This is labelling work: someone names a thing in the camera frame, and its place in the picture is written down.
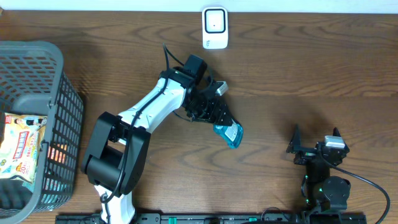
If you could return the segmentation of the blue mouthwash bottle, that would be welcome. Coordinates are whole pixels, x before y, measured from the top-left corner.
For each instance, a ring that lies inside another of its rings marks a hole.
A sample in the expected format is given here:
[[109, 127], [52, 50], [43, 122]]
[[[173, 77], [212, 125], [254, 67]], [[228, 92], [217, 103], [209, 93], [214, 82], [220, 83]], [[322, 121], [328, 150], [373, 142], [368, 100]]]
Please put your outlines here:
[[213, 130], [226, 141], [231, 149], [237, 149], [243, 139], [244, 129], [234, 121], [231, 126], [214, 125]]

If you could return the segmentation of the yellow snack bag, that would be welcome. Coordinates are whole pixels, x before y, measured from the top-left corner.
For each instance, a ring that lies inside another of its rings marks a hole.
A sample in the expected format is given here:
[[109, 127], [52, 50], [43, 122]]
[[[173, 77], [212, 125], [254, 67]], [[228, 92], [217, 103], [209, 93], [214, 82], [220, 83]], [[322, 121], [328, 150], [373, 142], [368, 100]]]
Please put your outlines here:
[[47, 117], [4, 113], [1, 178], [33, 183]]

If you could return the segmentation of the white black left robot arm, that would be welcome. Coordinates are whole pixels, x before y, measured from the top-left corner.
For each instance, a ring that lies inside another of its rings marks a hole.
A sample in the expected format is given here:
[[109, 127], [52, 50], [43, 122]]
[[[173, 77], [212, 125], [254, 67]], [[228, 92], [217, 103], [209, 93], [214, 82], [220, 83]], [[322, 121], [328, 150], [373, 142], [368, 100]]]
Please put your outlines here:
[[206, 62], [190, 55], [177, 67], [167, 66], [156, 86], [132, 108], [117, 115], [102, 113], [96, 120], [81, 171], [95, 186], [102, 204], [103, 223], [130, 223], [135, 216], [132, 191], [146, 163], [151, 134], [175, 110], [184, 108], [190, 121], [210, 123], [227, 145], [236, 149], [243, 138], [243, 127], [231, 114], [223, 94], [225, 81], [206, 78]]

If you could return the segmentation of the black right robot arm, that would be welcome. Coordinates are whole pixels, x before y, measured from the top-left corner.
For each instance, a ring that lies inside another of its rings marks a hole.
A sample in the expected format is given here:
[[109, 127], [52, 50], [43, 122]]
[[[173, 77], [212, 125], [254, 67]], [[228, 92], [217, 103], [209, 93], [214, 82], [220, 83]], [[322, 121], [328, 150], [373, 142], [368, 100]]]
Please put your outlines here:
[[286, 149], [294, 154], [294, 164], [305, 166], [302, 195], [308, 207], [319, 213], [341, 212], [347, 209], [351, 184], [348, 180], [330, 174], [331, 166], [338, 166], [349, 153], [337, 128], [315, 147], [304, 147], [299, 127], [296, 126]]

